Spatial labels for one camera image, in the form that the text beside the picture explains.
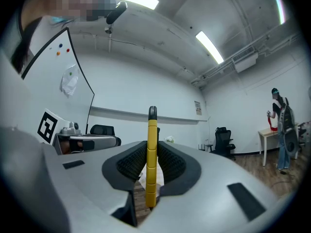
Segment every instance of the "white wall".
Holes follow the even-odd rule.
[[[75,51],[95,93],[88,131],[95,124],[110,125],[122,144],[147,140],[148,110],[155,105],[160,140],[173,135],[176,143],[196,149],[204,143],[200,90],[144,62],[79,46]],[[196,115],[194,101],[201,103],[202,116]]]
[[[150,64],[104,51],[75,46],[80,65],[94,93],[93,106],[148,114],[155,105],[162,117],[206,120],[200,90]],[[194,101],[201,103],[202,116]]]
[[[158,118],[160,130],[159,140],[170,135],[175,143],[197,149],[203,143],[200,138],[199,123],[194,120]],[[114,127],[115,134],[122,140],[122,145],[134,141],[146,141],[148,133],[148,117],[130,113],[92,108],[88,118],[88,132],[95,124]]]
[[[269,127],[266,112],[272,111],[272,88],[288,98],[296,122],[301,123],[311,119],[310,86],[309,52],[302,44],[283,48],[240,74],[224,77],[203,91],[211,116],[211,141],[215,142],[216,127],[227,127],[236,145],[234,153],[259,151],[258,130]],[[276,145],[277,136],[268,141],[268,148]]]

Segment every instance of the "paper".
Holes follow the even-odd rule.
[[[72,67],[69,67],[64,72],[60,90],[67,96],[72,96],[74,94],[78,83],[79,74],[80,70],[76,64],[74,64]]]
[[[174,136],[170,135],[170,136],[164,138],[164,141],[174,143],[175,142],[175,138],[174,138]]]

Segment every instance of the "wall sign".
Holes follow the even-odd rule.
[[[196,114],[201,116],[202,115],[201,104],[197,101],[194,101],[194,105],[195,105]]]

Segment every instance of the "backpack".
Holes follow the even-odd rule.
[[[283,102],[277,127],[284,134],[284,145],[287,154],[294,157],[298,151],[298,137],[295,130],[293,110]]]

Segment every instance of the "black office chair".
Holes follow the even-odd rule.
[[[227,130],[225,127],[217,128],[215,132],[215,137],[216,137],[215,150],[211,151],[211,153],[236,160],[236,158],[230,153],[231,150],[235,149],[235,145],[230,144],[230,141],[233,140],[230,139],[231,130]]]
[[[113,126],[95,124],[89,132],[90,134],[115,136],[115,130]],[[117,137],[117,141],[118,141],[118,146],[121,146],[121,139]]]
[[[300,141],[300,139],[302,138],[302,135],[307,131],[306,129],[303,129],[302,126],[305,125],[305,122],[301,123],[298,125],[298,145],[300,148],[300,151],[302,151],[302,146],[306,145],[306,142]]]

